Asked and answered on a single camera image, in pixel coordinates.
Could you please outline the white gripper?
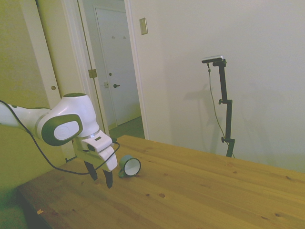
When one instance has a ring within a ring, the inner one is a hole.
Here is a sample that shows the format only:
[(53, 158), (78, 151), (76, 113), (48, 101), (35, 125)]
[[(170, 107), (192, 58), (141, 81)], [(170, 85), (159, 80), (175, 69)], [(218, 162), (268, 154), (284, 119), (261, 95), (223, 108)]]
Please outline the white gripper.
[(75, 139), (73, 141), (75, 154), (84, 160), (85, 166), (91, 176), (96, 181), (98, 179), (97, 172), (94, 168), (102, 166), (108, 188), (113, 186), (113, 174), (117, 165), (117, 158), (112, 147), (112, 140), (102, 141), (101, 139)]

